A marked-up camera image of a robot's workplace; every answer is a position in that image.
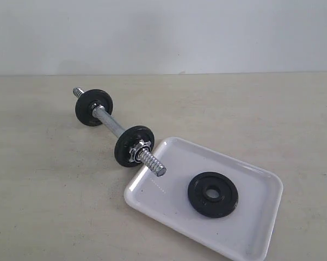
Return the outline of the black weight plate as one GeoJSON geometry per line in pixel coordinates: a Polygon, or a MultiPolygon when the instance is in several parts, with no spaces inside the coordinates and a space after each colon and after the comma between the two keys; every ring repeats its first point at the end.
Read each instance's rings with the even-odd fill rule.
{"type": "Polygon", "coordinates": [[[238,190],[226,176],[217,172],[196,175],[188,185],[188,200],[192,207],[208,218],[223,218],[238,204],[238,190]]]}
{"type": "Polygon", "coordinates": [[[155,144],[155,136],[151,129],[146,126],[133,126],[127,129],[117,140],[114,156],[116,161],[123,167],[135,167],[141,164],[131,160],[129,153],[130,149],[134,147],[140,140],[150,142],[149,151],[151,152],[155,144]]]}
{"type": "Polygon", "coordinates": [[[75,114],[82,124],[90,127],[96,127],[102,124],[92,114],[92,111],[99,105],[102,105],[108,114],[112,114],[113,101],[107,92],[100,89],[83,91],[80,87],[75,87],[73,88],[73,94],[77,97],[75,114]]]}

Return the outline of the chrome star collar nut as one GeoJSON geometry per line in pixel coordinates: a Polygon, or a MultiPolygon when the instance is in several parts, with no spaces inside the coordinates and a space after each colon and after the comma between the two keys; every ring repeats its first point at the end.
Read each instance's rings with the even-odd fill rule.
{"type": "Polygon", "coordinates": [[[139,152],[145,148],[145,144],[144,143],[137,143],[136,145],[133,145],[130,149],[129,149],[129,163],[141,163],[141,160],[139,159],[139,152]]]}

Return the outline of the chrome threaded dumbbell bar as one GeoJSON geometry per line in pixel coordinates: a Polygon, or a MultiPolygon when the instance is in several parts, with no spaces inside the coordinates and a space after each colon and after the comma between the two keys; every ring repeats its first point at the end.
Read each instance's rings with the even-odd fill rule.
{"type": "MultiPolygon", "coordinates": [[[[97,106],[92,111],[92,114],[93,117],[98,118],[102,122],[102,125],[106,126],[117,137],[117,139],[127,130],[124,129],[112,117],[112,115],[108,114],[102,105],[97,106]]],[[[138,154],[141,164],[148,167],[148,169],[157,177],[164,175],[166,173],[166,167],[152,154],[152,151],[149,151],[150,142],[144,142],[143,140],[140,140],[139,142],[144,143],[146,146],[138,154]]]]}

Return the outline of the white rectangular plastic tray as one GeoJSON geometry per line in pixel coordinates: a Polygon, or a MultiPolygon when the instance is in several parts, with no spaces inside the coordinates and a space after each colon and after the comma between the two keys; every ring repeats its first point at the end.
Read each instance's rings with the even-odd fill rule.
{"type": "Polygon", "coordinates": [[[167,171],[157,177],[142,167],[125,189],[129,206],[231,260],[265,259],[283,192],[277,175],[178,137],[154,154],[167,171]],[[209,218],[192,207],[188,185],[203,172],[234,183],[239,199],[231,214],[209,218]]]}

